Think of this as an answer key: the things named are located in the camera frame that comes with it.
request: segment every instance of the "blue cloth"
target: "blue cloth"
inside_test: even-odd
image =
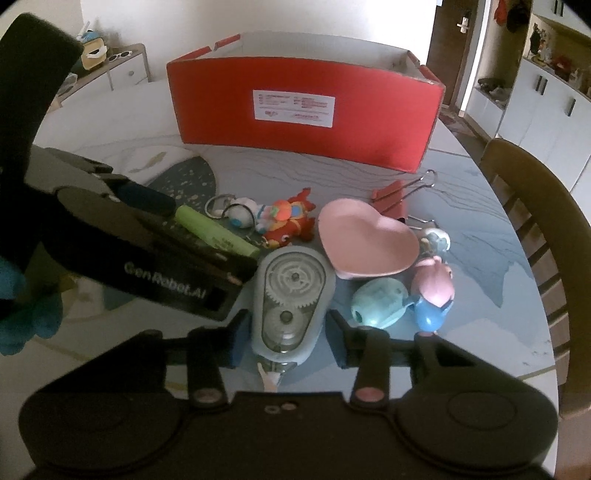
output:
[[[18,267],[0,257],[0,299],[15,299],[26,285]],[[62,317],[59,293],[15,306],[8,317],[0,319],[0,355],[20,352],[34,335],[51,338],[57,333]]]

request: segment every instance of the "pink heart-shaped dish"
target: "pink heart-shaped dish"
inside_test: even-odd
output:
[[[339,278],[385,277],[410,268],[418,239],[402,222],[360,200],[339,199],[318,215],[324,250]]]

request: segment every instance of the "door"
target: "door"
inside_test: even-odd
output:
[[[591,157],[591,102],[571,92],[564,116],[562,132],[545,164],[565,187],[572,190]]]
[[[472,17],[478,0],[443,0],[435,11],[427,67],[446,86],[444,105],[451,105],[466,64]]]
[[[542,100],[519,146],[545,163],[568,118],[573,97],[570,87],[549,75],[542,80],[539,91]]]
[[[551,75],[528,60],[521,60],[517,78],[509,104],[501,121],[499,135],[509,142],[519,145],[530,123],[534,118],[535,109],[541,101],[539,93],[544,79]]]

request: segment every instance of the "keychain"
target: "keychain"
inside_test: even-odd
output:
[[[265,248],[279,248],[289,245],[293,238],[310,242],[314,238],[315,218],[308,213],[316,208],[307,200],[311,189],[303,189],[295,197],[278,200],[272,205],[260,205],[252,199],[236,198],[231,194],[212,197],[205,204],[205,213],[209,218],[227,218],[237,228],[250,228],[246,239]],[[223,199],[223,208],[211,210],[213,204]],[[262,235],[262,243],[252,239],[254,233]]]

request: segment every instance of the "wooden chair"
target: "wooden chair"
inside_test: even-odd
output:
[[[551,329],[568,322],[570,334],[569,341],[554,345],[557,367],[561,361],[568,362],[566,382],[560,388],[560,416],[567,419],[591,411],[589,222],[560,180],[542,162],[508,141],[492,140],[480,168],[493,189],[500,178],[512,190],[506,201],[502,201],[508,215],[519,202],[529,212],[516,228],[522,244],[535,228],[541,231],[543,239],[528,257],[534,272],[544,257],[554,259],[557,271],[537,280],[543,300],[560,284],[566,299],[547,316]]]

